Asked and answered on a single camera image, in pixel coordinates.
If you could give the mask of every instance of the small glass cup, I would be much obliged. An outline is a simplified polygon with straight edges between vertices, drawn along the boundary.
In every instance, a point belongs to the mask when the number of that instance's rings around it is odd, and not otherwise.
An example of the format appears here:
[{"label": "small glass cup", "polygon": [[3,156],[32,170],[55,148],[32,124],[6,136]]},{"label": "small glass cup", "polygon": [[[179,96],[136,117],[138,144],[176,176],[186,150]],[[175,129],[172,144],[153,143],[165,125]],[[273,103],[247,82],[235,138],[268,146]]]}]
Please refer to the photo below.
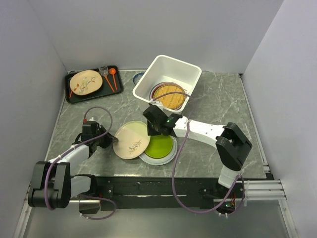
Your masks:
[{"label": "small glass cup", "polygon": [[99,69],[99,74],[103,77],[106,77],[109,74],[107,66],[99,67],[98,69]]}]

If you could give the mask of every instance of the beige plate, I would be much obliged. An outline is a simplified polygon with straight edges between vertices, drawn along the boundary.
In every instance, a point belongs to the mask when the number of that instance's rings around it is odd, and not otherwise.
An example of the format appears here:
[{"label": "beige plate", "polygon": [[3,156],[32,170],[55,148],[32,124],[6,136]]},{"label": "beige plate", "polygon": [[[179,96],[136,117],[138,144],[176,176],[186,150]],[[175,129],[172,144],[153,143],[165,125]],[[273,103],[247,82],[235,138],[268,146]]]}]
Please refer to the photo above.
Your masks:
[{"label": "beige plate", "polygon": [[69,87],[74,94],[87,95],[100,89],[102,84],[103,78],[98,72],[86,70],[75,74],[69,82]]},{"label": "beige plate", "polygon": [[115,134],[118,142],[113,150],[122,159],[130,160],[141,155],[150,142],[147,125],[141,121],[131,121],[123,125]]}]

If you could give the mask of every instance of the white wall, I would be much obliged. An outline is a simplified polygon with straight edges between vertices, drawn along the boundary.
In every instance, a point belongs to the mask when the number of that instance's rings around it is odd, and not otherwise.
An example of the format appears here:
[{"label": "white wall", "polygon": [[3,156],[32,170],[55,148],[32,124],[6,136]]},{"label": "white wall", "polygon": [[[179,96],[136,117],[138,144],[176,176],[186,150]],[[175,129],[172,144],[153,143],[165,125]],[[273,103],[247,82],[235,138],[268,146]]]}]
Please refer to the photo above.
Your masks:
[{"label": "white wall", "polygon": [[300,237],[317,235],[317,1],[285,0],[243,76]]},{"label": "white wall", "polygon": [[244,72],[283,0],[29,0],[68,70],[168,55]]},{"label": "white wall", "polygon": [[0,1],[0,237],[13,236],[66,71],[27,0]]}]

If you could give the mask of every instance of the white plate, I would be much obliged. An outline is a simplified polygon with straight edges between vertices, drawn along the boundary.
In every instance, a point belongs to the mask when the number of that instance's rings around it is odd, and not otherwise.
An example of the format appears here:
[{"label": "white plate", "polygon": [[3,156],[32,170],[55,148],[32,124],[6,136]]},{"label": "white plate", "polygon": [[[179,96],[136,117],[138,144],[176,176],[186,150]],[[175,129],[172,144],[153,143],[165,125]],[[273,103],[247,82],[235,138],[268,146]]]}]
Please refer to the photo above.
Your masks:
[{"label": "white plate", "polygon": [[93,70],[86,70],[75,74],[69,82],[69,87],[74,94],[87,95],[100,89],[103,78]]},{"label": "white plate", "polygon": [[130,160],[141,155],[150,143],[147,125],[141,121],[130,121],[114,135],[118,142],[113,150],[122,159]]},{"label": "white plate", "polygon": [[172,139],[173,139],[173,148],[172,148],[171,152],[168,155],[166,155],[165,157],[163,157],[161,159],[154,159],[154,158],[148,156],[146,153],[142,153],[141,155],[139,155],[139,157],[145,163],[148,163],[150,165],[165,165],[165,164],[169,163],[170,161],[172,161],[174,159],[174,157],[177,154],[177,141],[176,141],[175,137],[172,137]]}]

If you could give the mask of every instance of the black tray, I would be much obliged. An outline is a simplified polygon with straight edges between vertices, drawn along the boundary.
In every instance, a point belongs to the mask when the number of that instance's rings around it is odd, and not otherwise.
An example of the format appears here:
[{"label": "black tray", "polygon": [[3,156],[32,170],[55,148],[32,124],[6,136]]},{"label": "black tray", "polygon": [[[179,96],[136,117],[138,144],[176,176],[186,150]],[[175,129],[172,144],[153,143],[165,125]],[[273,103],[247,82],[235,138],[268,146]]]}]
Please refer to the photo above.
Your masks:
[{"label": "black tray", "polygon": [[[90,93],[90,94],[84,95],[84,96],[79,96],[79,95],[72,93],[71,98],[69,98],[69,95],[71,92],[71,90],[69,88],[70,79],[75,74],[79,73],[79,72],[74,72],[74,73],[70,73],[70,74],[65,76],[66,101],[69,103],[80,103],[80,102],[84,102],[84,101],[95,99],[95,98],[101,98],[101,97],[105,97],[105,96],[109,96],[109,95],[113,95],[113,94],[122,93],[123,87],[122,87],[122,82],[121,82],[121,77],[119,74],[118,67],[115,65],[109,65],[108,70],[111,68],[114,68],[116,71],[116,73],[114,74],[114,78],[116,80],[117,90],[114,87],[113,76],[111,74],[108,74],[107,77],[108,77],[108,80],[109,80],[110,84],[112,85],[113,89],[115,90],[114,92],[111,90],[109,84],[106,81],[106,78],[102,76],[103,84],[102,84],[101,88],[98,89],[96,92],[93,92],[93,93]],[[92,69],[92,70],[99,72],[99,69],[97,69],[97,68]]]}]

